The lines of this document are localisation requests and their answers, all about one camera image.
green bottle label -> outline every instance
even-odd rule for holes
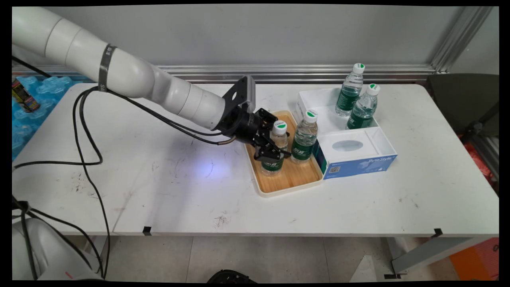
[[[342,86],[337,100],[337,107],[344,111],[350,111],[356,101],[360,98],[360,91],[353,88]]]
[[[292,143],[292,156],[299,160],[306,160],[310,157],[312,154],[312,148],[314,146],[302,146],[296,142],[296,139],[294,139]]]
[[[282,169],[282,166],[284,166],[284,159],[280,159],[279,161],[275,162],[275,163],[266,163],[266,162],[263,162],[262,163],[262,168],[267,170],[267,171],[270,171],[270,172],[275,172],[275,171],[279,171],[280,169]]]
[[[372,117],[362,118],[362,117],[355,115],[354,113],[351,113],[349,120],[347,121],[347,127],[350,130],[366,128],[367,126],[370,125],[371,122],[372,122]]]

white table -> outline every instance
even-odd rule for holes
[[[78,94],[92,86],[73,86],[14,164],[79,161],[71,109]],[[218,95],[231,87],[198,86]],[[299,91],[331,87],[337,85],[257,85],[256,109],[292,111]],[[426,250],[397,258],[396,272],[415,266],[409,260],[427,263],[434,254],[499,236],[498,197],[425,89],[381,85],[378,100],[375,118],[398,153],[388,171],[328,179],[316,187],[262,198],[240,142],[214,146],[193,140],[116,96],[93,92],[85,118],[104,163],[88,170],[117,235],[142,235],[150,227],[152,235],[430,237],[441,229],[443,235],[429,241],[436,243]],[[155,103],[137,101],[206,131]],[[81,127],[80,140],[86,161],[96,161]],[[24,167],[14,172],[12,185],[17,199],[91,235],[106,234],[99,201],[81,166]],[[63,233],[78,234],[53,223]],[[454,241],[431,254],[447,237]]]

qr code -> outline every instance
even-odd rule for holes
[[[340,171],[340,167],[339,166],[334,166],[332,167],[330,170],[329,170],[329,173],[332,174],[332,173],[337,173]]]

black cable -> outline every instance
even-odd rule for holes
[[[89,90],[97,90],[97,87],[93,87],[93,88],[91,88]],[[82,98],[82,96],[84,95],[85,92],[82,92],[76,98],[76,100],[74,101],[74,105],[72,107],[72,125],[73,125],[73,128],[74,128],[74,138],[75,138],[75,140],[77,140],[77,138],[78,138],[78,128],[77,128],[77,125],[76,125],[76,107],[78,106],[78,102],[80,101],[80,99]],[[101,155],[101,152],[97,148],[97,146],[96,146],[92,136],[90,136],[90,133],[87,134],[87,137],[88,137],[89,142],[91,143],[92,147],[94,148],[94,151],[96,152],[97,156],[99,157],[99,161],[96,161],[96,162],[87,162],[87,163],[85,163],[85,165],[98,165],[98,164],[101,164],[103,162],[103,156]],[[83,163],[81,163],[81,162],[41,160],[41,161],[30,161],[30,162],[24,162],[24,163],[17,164],[17,165],[15,165],[12,168],[12,171],[14,171],[15,169],[21,168],[23,166],[34,165],[34,164],[83,165]]]
[[[23,65],[23,66],[25,66],[25,67],[27,67],[27,68],[29,68],[29,69],[31,69],[31,70],[36,71],[36,72],[38,72],[39,74],[41,74],[41,75],[43,75],[43,76],[45,76],[45,77],[47,77],[47,78],[50,78],[50,77],[51,77],[51,75],[50,75],[50,74],[48,74],[48,73],[46,73],[46,72],[44,72],[44,71],[39,70],[38,68],[36,68],[36,67],[34,67],[34,66],[32,66],[32,65],[28,64],[27,62],[24,62],[23,60],[20,60],[20,59],[18,59],[18,58],[16,58],[16,57],[14,57],[14,56],[11,56],[11,57],[12,57],[11,59],[12,59],[13,61],[18,62],[19,64],[21,64],[21,65]]]
[[[105,225],[106,225],[106,230],[107,230],[107,241],[108,241],[108,251],[107,251],[107,257],[106,257],[106,262],[105,262],[105,267],[104,267],[104,272],[103,272],[103,269],[101,269],[101,273],[102,273],[102,277],[103,278],[106,278],[106,274],[107,274],[107,270],[108,270],[108,262],[109,262],[109,258],[110,258],[110,229],[109,229],[109,226],[108,226],[108,220],[107,220],[107,217],[106,217],[106,211],[105,211],[105,207],[104,207],[104,204],[103,204],[103,200],[101,199],[101,195],[99,194],[99,191],[97,189],[97,187],[95,186],[94,182],[92,181],[92,179],[90,178],[89,174],[88,174],[88,171],[87,171],[87,166],[88,165],[97,165],[97,164],[101,164],[103,162],[103,157],[99,151],[99,149],[97,148],[97,145],[95,144],[93,138],[92,138],[92,135],[90,134],[90,131],[87,127],[87,124],[85,122],[85,117],[84,117],[84,105],[85,105],[85,99],[88,97],[88,95],[93,92],[93,91],[97,91],[98,88],[97,87],[92,87],[84,92],[82,92],[78,97],[77,99],[75,100],[74,102],[74,106],[73,106],[73,128],[74,128],[74,139],[75,139],[75,142],[76,142],[76,147],[78,149],[78,153],[80,155],[80,160],[81,162],[70,162],[70,161],[32,161],[32,162],[25,162],[25,163],[21,163],[21,164],[18,164],[16,166],[13,167],[12,171],[20,168],[20,167],[23,167],[23,166],[27,166],[27,165],[33,165],[33,164],[70,164],[70,165],[82,165],[83,166],[83,169],[84,169],[84,172],[85,172],[85,175],[87,177],[87,180],[90,182],[90,184],[92,185],[92,187],[94,188],[96,194],[97,194],[97,198],[99,199],[99,203],[101,205],[101,210],[103,212],[103,217],[105,219]],[[199,136],[196,136],[180,127],[183,127],[183,128],[186,128],[187,130],[190,130],[190,131],[193,131],[193,132],[196,132],[196,133],[199,133],[199,134],[205,134],[205,133],[201,133],[201,132],[198,132],[198,131],[194,131],[190,128],[187,128],[181,124],[178,124],[168,118],[165,118],[164,116],[154,112],[153,110],[129,99],[129,98],[126,98],[122,95],[119,95],[117,93],[113,93],[111,92],[111,94],[114,94],[132,104],[134,104],[135,106],[139,107],[140,109],[146,111],[147,113],[153,115],[154,117],[158,118],[159,120],[163,121],[164,123],[170,125],[171,127],[183,132],[183,133],[186,133],[198,140],[201,140],[201,141],[204,141],[204,142],[207,142],[209,144],[214,144],[214,145],[225,145],[225,144],[229,144],[230,142],[233,142],[235,140],[235,136],[230,138],[229,140],[225,140],[225,141],[220,141],[220,142],[215,142],[215,141],[210,141],[210,140],[206,140],[206,139],[203,139]],[[96,152],[96,154],[98,155],[99,157],[99,161],[97,162],[85,162],[84,158],[83,158],[83,153],[82,153],[82,150],[81,150],[81,147],[80,147],[80,142],[79,142],[79,139],[78,139],[78,129],[77,129],[77,125],[76,125],[76,107],[77,107],[77,104],[78,104],[78,101],[80,102],[80,109],[79,109],[79,112],[80,112],[80,120],[81,120],[81,123],[82,123],[82,126],[83,126],[83,129],[87,135],[87,138],[89,139],[94,151]],[[205,135],[220,135],[220,134],[224,134],[226,132],[229,132],[231,131],[232,129],[236,128],[238,125],[239,125],[239,122],[240,122],[240,117],[238,117],[238,121],[237,123],[232,127],[230,128],[229,130],[227,131],[224,131],[224,132],[221,132],[221,133],[216,133],[216,134],[205,134]]]
[[[180,128],[184,128],[184,129],[186,129],[186,130],[188,130],[188,131],[191,131],[191,132],[197,133],[197,134],[199,134],[199,135],[205,135],[205,136],[224,135],[224,134],[226,134],[226,133],[228,133],[228,132],[233,131],[233,130],[234,130],[234,129],[235,129],[235,128],[239,125],[239,123],[241,122],[241,116],[238,116],[237,121],[236,121],[236,124],[235,124],[235,125],[233,125],[230,129],[228,129],[228,130],[226,130],[226,131],[223,131],[223,132],[218,132],[218,133],[204,133],[204,132],[200,132],[200,131],[197,131],[197,130],[194,130],[194,129],[188,128],[188,127],[186,127],[186,126],[184,126],[184,125],[181,125],[181,124],[179,124],[179,123],[177,123],[177,122],[172,121],[172,120],[171,120],[171,119],[169,119],[169,118],[163,117],[162,115],[160,115],[160,114],[156,113],[155,111],[153,111],[153,110],[151,110],[151,109],[149,109],[149,108],[147,108],[147,107],[145,107],[145,106],[143,106],[143,105],[139,104],[138,102],[135,102],[135,101],[131,100],[130,98],[125,97],[125,96],[123,96],[123,95],[121,95],[121,94],[115,93],[115,92],[113,92],[113,91],[108,91],[108,93],[111,93],[111,94],[113,94],[113,95],[116,95],[117,97],[119,97],[119,98],[121,98],[121,99],[124,99],[124,100],[126,100],[126,101],[128,101],[128,102],[132,103],[133,105],[135,105],[135,106],[137,106],[137,107],[141,108],[142,110],[144,110],[144,111],[146,111],[146,112],[150,113],[151,115],[153,115],[153,116],[155,116],[155,117],[157,117],[157,118],[161,117],[161,118],[159,118],[159,119],[160,119],[160,120],[162,120],[164,123],[166,123],[166,124],[168,124],[168,125],[171,125],[171,126],[172,126],[172,125],[175,125],[175,126],[178,126],[178,127],[180,127]]]
[[[65,237],[62,233],[60,233],[60,231],[58,231],[55,227],[53,227],[51,224],[49,224],[48,222],[46,222],[42,218],[38,217],[37,215],[33,214],[30,211],[27,212],[27,214],[30,215],[31,217],[35,218],[35,219],[39,219],[40,221],[48,224],[48,226],[51,227],[53,229],[53,231],[55,231],[55,233],[58,234],[58,236],[60,236],[60,238],[62,238],[62,240],[65,243],[67,243],[76,253],[78,253],[78,255],[83,259],[85,264],[87,264],[87,266],[90,268],[90,270],[92,270],[92,266],[90,265],[89,260],[87,260],[85,255],[83,255],[82,251],[80,249],[78,249],[78,247],[76,247],[76,245],[74,245],[74,243],[72,243],[67,237]]]
[[[94,250],[94,254],[95,254],[96,258],[98,258],[98,262],[99,262],[99,269],[100,269],[100,271],[101,271],[101,277],[103,277],[103,278],[104,278],[104,276],[103,276],[103,274],[104,274],[104,272],[103,272],[103,262],[101,261],[101,257],[100,257],[100,255],[99,255],[99,252],[97,251],[96,247],[94,246],[94,242],[92,242],[92,240],[90,239],[89,235],[88,235],[85,231],[83,231],[83,229],[81,229],[81,228],[80,228],[80,227],[78,227],[77,225],[74,225],[74,224],[69,223],[69,222],[67,222],[67,221],[64,221],[64,220],[62,220],[62,219],[59,219],[59,218],[53,217],[53,216],[51,216],[51,215],[49,215],[49,214],[46,214],[46,213],[44,213],[44,212],[42,212],[42,211],[39,211],[39,210],[35,209],[35,208],[32,208],[32,209],[31,209],[31,211],[32,211],[32,212],[35,212],[35,213],[38,213],[38,214],[40,214],[40,215],[42,215],[42,216],[44,216],[44,217],[47,217],[47,218],[49,218],[49,219],[51,219],[51,220],[54,220],[54,221],[56,221],[56,222],[60,222],[60,223],[62,223],[62,224],[68,225],[68,226],[70,226],[70,227],[72,227],[72,228],[74,228],[74,229],[78,230],[81,234],[83,234],[83,236],[84,236],[84,237],[87,239],[87,241],[89,242],[90,246],[92,246],[92,249]]]
[[[14,195],[12,196],[12,202],[14,202],[14,204],[21,210],[21,226],[23,227],[23,225],[25,225],[25,227],[23,227],[23,233],[26,235],[25,236],[25,243],[28,244],[28,246],[30,247],[30,253],[29,253],[29,262],[30,262],[30,268],[33,269],[35,271],[35,265],[34,265],[34,259],[33,259],[33,255],[32,255],[32,245],[30,244],[30,239],[29,238],[29,234],[28,234],[28,230],[26,228],[26,223],[23,223],[24,222],[24,214],[28,214],[30,217],[33,217],[35,219],[39,219],[40,221],[48,224],[49,227],[51,227],[57,234],[58,236],[60,236],[60,238],[62,238],[62,240],[67,243],[68,245],[70,245],[70,247],[72,249],[74,249],[74,251],[76,253],[78,253],[78,255],[85,261],[85,263],[87,264],[87,266],[92,269],[92,267],[90,266],[90,263],[89,261],[86,259],[86,257],[83,255],[83,253],[78,249],[78,247],[76,247],[76,245],[74,245],[71,241],[69,241],[69,239],[67,239],[64,235],[62,235],[55,227],[53,227],[51,224],[49,224],[48,222],[46,222],[45,220],[41,219],[40,217],[38,217],[37,215],[33,214],[31,211],[27,210],[26,208],[24,208],[19,201],[16,200],[16,198],[14,197]]]
[[[218,146],[220,146],[220,145],[222,145],[222,144],[223,144],[221,141],[210,141],[210,140],[207,140],[207,139],[203,139],[203,138],[201,138],[201,137],[199,137],[199,136],[196,136],[196,135],[194,135],[194,134],[192,134],[192,133],[190,133],[190,132],[188,132],[188,131],[185,131],[184,129],[180,128],[180,127],[184,127],[183,125],[178,124],[178,123],[176,123],[176,122],[174,122],[174,121],[172,121],[172,120],[170,120],[170,119],[168,119],[168,118],[166,118],[166,117],[164,117],[164,116],[162,116],[162,115],[160,115],[160,114],[156,113],[155,111],[153,111],[153,110],[151,110],[151,109],[147,108],[147,107],[146,107],[146,106],[144,106],[144,105],[141,105],[141,104],[140,104],[140,103],[138,103],[138,102],[135,102],[135,101],[131,100],[130,98],[124,97],[124,96],[122,96],[122,95],[119,95],[119,94],[114,93],[114,92],[111,92],[111,91],[109,91],[109,93],[114,94],[114,95],[118,96],[119,98],[124,99],[124,100],[126,100],[126,101],[130,102],[131,104],[133,104],[133,105],[135,105],[135,106],[139,107],[140,109],[142,109],[142,110],[146,111],[147,113],[149,113],[149,114],[153,115],[154,117],[156,117],[157,119],[161,120],[162,122],[164,122],[164,123],[168,124],[169,126],[171,126],[171,127],[175,128],[175,129],[177,129],[177,130],[179,130],[179,131],[181,131],[181,132],[183,132],[183,133],[185,133],[185,134],[187,134],[187,135],[189,135],[189,136],[191,136],[191,137],[194,137],[194,138],[196,138],[196,139],[198,139],[198,140],[200,140],[200,141],[203,141],[203,142],[206,142],[206,143],[208,143],[208,144],[212,144],[212,145],[218,145]],[[198,134],[202,134],[202,135],[211,135],[211,136],[212,136],[212,135],[221,135],[221,134],[224,134],[224,133],[226,133],[226,132],[228,132],[228,131],[230,131],[230,130],[231,130],[231,129],[229,129],[229,130],[224,131],[224,132],[221,132],[221,133],[207,134],[207,133],[202,133],[202,132],[199,132],[199,131],[192,130],[192,129],[187,128],[187,127],[185,127],[185,128],[186,128],[187,130],[190,130],[190,131],[194,132],[194,133],[198,133]]]
[[[37,280],[37,272],[35,271],[34,255],[32,254],[32,245],[30,244],[30,236],[27,229],[27,223],[25,221],[25,211],[21,210],[21,227],[25,234],[25,245],[27,246],[27,255],[29,257],[30,271],[32,271],[32,277]]]
[[[87,124],[85,123],[85,117],[83,115],[83,107],[85,105],[85,99],[87,98],[87,96],[93,90],[97,90],[97,87],[94,87],[94,88],[91,88],[91,89],[88,89],[87,91],[85,91],[85,93],[83,95],[83,98],[80,101],[80,120],[82,122],[83,129],[84,129],[85,133],[87,134],[88,138],[92,138],[92,136],[90,135],[90,131],[89,131],[88,127],[87,127]],[[88,181],[90,182],[90,184],[92,185],[92,187],[94,188],[94,190],[95,190],[95,192],[97,194],[97,198],[99,199],[99,203],[101,205],[101,210],[103,211],[103,217],[105,218],[107,241],[108,241],[108,251],[106,253],[105,271],[104,271],[104,274],[103,274],[104,275],[103,279],[106,279],[106,272],[108,271],[108,261],[110,259],[110,227],[108,226],[108,220],[106,218],[105,206],[103,205],[103,200],[101,198],[101,195],[99,194],[99,191],[97,190],[97,187],[95,186],[95,184],[92,181],[92,179],[90,179],[89,172],[87,171],[87,166],[85,165],[85,160],[83,159],[82,148],[80,147],[80,141],[78,140],[78,133],[75,134],[75,140],[76,140],[76,147],[78,149],[78,153],[80,154],[80,160],[83,163],[83,170],[85,172],[85,176],[87,177]],[[94,150],[97,150],[97,146],[95,145],[95,143],[91,142],[91,144],[94,147]]]

can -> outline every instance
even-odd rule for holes
[[[12,76],[12,97],[27,113],[33,112],[41,106],[15,76]]]

